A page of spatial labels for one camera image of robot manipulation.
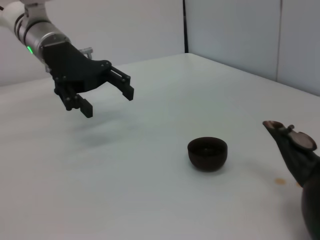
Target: robotic hand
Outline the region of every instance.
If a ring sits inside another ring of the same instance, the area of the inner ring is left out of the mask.
[[[93,106],[79,93],[109,82],[129,100],[134,98],[130,76],[114,68],[107,60],[91,59],[92,49],[77,50],[70,39],[54,26],[46,12],[50,0],[21,0],[0,8],[0,25],[12,31],[28,50],[45,64],[67,111],[80,109],[93,116]]]

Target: dark clay teapot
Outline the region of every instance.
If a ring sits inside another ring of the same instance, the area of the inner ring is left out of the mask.
[[[284,162],[303,187],[302,214],[313,240],[320,240],[320,157],[314,153],[315,141],[303,132],[295,132],[294,126],[285,127],[276,121],[264,121],[263,125],[277,143]]]

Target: white table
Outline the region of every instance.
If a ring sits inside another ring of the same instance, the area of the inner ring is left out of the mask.
[[[120,66],[67,112],[53,81],[0,88],[1,240],[307,240],[302,189],[264,120],[320,142],[320,98],[192,54]],[[193,168],[188,143],[225,140],[224,168]],[[276,185],[283,178],[286,185]]]

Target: dark brown bowl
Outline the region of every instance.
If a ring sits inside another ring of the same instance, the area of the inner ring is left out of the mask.
[[[213,172],[220,169],[228,156],[227,144],[215,137],[202,137],[188,145],[191,163],[198,169]]]

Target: green indicator light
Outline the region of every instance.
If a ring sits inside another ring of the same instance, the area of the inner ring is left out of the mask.
[[[27,48],[29,49],[31,54],[34,54],[34,52],[32,51],[31,47],[27,46]]]

